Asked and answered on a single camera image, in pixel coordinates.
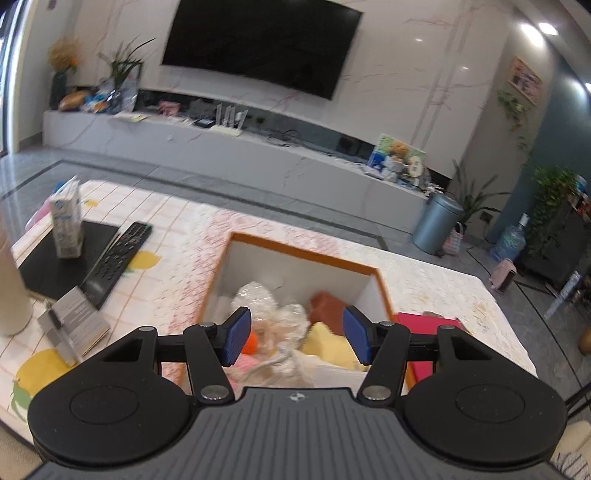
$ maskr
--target coffee table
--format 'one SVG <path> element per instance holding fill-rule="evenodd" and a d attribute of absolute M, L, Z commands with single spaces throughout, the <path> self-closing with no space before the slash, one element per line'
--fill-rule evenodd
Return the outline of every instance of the coffee table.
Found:
<path fill-rule="evenodd" d="M 111 331 L 90 354 L 138 326 L 153 325 L 159 334 L 172 335 L 194 324 L 229 234 L 241 231 L 379 268 L 396 311 L 429 310 L 456 317 L 480 341 L 536 374 L 495 299 L 476 277 L 148 190 L 107 181 L 89 181 L 81 188 L 85 219 L 121 226 L 121 232 L 135 221 L 154 225 L 101 310 Z M 45 217 L 17 241 L 12 251 L 18 264 L 50 229 L 51 220 Z M 28 326 L 14 337 L 0 338 L 0 421 L 27 442 L 33 440 L 26 421 L 27 402 L 44 384 L 35 364 L 42 356 L 35 355 L 51 348 L 36 321 L 43 305 L 32 302 Z M 163 375 L 175 382 L 181 381 L 182 372 L 182 365 L 163 365 Z"/>

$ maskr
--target pink basket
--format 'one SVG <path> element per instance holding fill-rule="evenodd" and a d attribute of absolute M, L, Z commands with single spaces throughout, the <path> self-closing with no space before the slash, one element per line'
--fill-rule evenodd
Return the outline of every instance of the pink basket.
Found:
<path fill-rule="evenodd" d="M 460 222 L 456 222 L 460 226 L 460 231 L 456 232 L 456 227 L 452 228 L 452 232 L 443 244 L 443 251 L 447 255 L 457 255 L 462 247 L 462 240 L 464 239 L 464 227 Z"/>

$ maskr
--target milk carton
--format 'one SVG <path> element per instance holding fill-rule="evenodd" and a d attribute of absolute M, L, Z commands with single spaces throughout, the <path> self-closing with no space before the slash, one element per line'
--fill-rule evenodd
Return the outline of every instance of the milk carton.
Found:
<path fill-rule="evenodd" d="M 58 258 L 82 254 L 82 212 L 78 178 L 74 177 L 49 198 L 53 238 Z"/>

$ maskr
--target tv remote control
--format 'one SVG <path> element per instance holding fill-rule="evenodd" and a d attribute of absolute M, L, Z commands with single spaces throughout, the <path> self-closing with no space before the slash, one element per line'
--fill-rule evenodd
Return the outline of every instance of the tv remote control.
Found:
<path fill-rule="evenodd" d="M 134 222 L 103 254 L 80 289 L 100 309 L 121 275 L 152 233 L 152 226 Z"/>

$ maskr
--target baseboard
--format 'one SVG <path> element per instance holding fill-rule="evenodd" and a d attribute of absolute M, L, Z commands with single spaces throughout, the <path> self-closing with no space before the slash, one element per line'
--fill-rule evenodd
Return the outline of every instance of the baseboard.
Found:
<path fill-rule="evenodd" d="M 31 135 L 28 138 L 25 138 L 24 140 L 21 140 L 18 143 L 18 149 L 19 151 L 25 149 L 25 148 L 29 148 L 32 147 L 33 145 L 40 145 L 43 142 L 43 132 L 39 132 L 35 135 Z"/>

